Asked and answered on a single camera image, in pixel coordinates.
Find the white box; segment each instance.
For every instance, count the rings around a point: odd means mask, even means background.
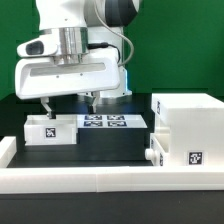
[[[24,125],[26,145],[76,144],[77,130],[76,115],[29,115]]]
[[[223,166],[224,103],[206,94],[153,94],[155,166]]]

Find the white platform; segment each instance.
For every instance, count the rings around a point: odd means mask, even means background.
[[[16,152],[11,137],[0,152],[0,194],[224,190],[224,166],[6,168]]]

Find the green background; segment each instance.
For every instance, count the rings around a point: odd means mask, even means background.
[[[35,1],[1,0],[0,98],[15,91],[16,48],[38,26]],[[223,0],[144,0],[126,34],[136,48],[127,66],[132,91],[224,96]]]

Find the black surface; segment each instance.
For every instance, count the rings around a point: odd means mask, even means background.
[[[223,192],[0,196],[4,224],[223,224]]]
[[[138,95],[130,103],[115,107],[99,106],[98,111],[106,114],[124,111],[141,113],[149,124],[149,129],[152,129],[153,117],[148,113],[149,99],[150,96]],[[80,112],[80,108],[82,113],[87,112],[86,105],[76,102],[75,97],[58,98],[53,104],[61,113]],[[11,95],[0,102],[0,108],[0,136],[18,137],[21,155],[17,155],[14,166],[74,166],[73,161],[57,163],[50,158],[30,161],[29,153],[24,151],[23,124],[27,114],[43,112],[39,101],[24,103]],[[46,156],[44,151],[42,155],[41,152],[33,153],[39,154],[39,157]],[[132,165],[146,165],[142,162],[131,161]],[[88,161],[90,167],[96,164],[129,163],[130,161]],[[77,161],[76,165],[85,166],[86,162]],[[0,195],[0,222],[3,224],[223,224],[223,211],[223,191]]]
[[[145,148],[149,145],[149,129],[79,129],[78,144],[58,146],[25,146],[23,125],[29,114],[46,114],[39,100],[20,101],[10,95],[1,103],[0,136],[17,137],[17,154],[11,167],[80,167],[80,166],[148,166]],[[126,103],[99,105],[98,114],[142,114],[149,127],[153,123],[150,96],[134,95]],[[88,114],[88,103],[77,96],[51,99],[57,114]]]

